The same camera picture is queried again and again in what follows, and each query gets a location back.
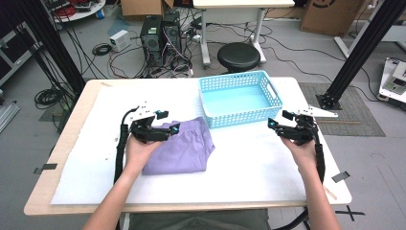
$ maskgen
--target purple cloth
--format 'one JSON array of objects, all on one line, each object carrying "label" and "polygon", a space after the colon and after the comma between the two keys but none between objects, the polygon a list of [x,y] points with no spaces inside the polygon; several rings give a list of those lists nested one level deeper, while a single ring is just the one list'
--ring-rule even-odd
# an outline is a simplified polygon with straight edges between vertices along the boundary
[{"label": "purple cloth", "polygon": [[[165,123],[170,127],[180,122]],[[177,174],[204,172],[214,150],[209,128],[202,117],[181,122],[179,133],[164,142],[150,156],[143,174]]]}]

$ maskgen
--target blue plastic basket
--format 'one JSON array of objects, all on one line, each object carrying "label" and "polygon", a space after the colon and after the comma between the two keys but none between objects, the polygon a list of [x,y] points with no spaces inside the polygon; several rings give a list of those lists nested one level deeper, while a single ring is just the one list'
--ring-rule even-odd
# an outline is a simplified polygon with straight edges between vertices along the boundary
[{"label": "blue plastic basket", "polygon": [[265,71],[201,78],[199,91],[209,128],[274,119],[282,108]]}]

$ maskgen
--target human hand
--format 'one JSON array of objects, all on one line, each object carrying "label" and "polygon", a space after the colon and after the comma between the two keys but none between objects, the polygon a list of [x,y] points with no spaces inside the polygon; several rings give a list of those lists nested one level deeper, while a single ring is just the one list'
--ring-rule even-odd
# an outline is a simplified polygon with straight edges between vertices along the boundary
[{"label": "human hand", "polygon": [[309,170],[316,170],[316,149],[314,147],[314,140],[300,146],[298,146],[296,142],[292,142],[283,137],[281,137],[281,140],[292,152],[293,159],[295,160],[296,165],[298,165],[300,173],[305,173]]},{"label": "human hand", "polygon": [[153,151],[161,144],[162,142],[142,143],[133,135],[130,135],[125,147],[124,169],[139,173],[147,163]]}]

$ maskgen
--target person's arm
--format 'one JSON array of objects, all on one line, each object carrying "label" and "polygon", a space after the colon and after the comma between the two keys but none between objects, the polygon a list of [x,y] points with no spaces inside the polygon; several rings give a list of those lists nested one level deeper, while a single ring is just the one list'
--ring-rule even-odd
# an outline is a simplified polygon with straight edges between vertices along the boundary
[{"label": "person's arm", "polygon": [[293,158],[298,165],[299,173],[302,176],[311,229],[341,229],[317,173],[315,142],[311,141],[297,146],[288,139],[281,139],[292,152]]},{"label": "person's arm", "polygon": [[132,185],[161,142],[144,144],[129,136],[125,149],[125,167],[122,175],[106,195],[101,205],[83,226],[83,229],[115,229]]}]

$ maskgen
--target forearm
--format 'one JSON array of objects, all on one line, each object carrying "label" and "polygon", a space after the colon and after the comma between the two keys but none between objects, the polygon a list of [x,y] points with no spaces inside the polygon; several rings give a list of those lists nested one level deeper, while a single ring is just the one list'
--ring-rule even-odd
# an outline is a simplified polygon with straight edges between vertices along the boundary
[{"label": "forearm", "polygon": [[341,229],[328,202],[317,171],[314,169],[302,172],[302,179],[307,197],[311,229]]},{"label": "forearm", "polygon": [[87,220],[83,229],[115,229],[125,201],[139,173],[124,169],[101,205]]}]

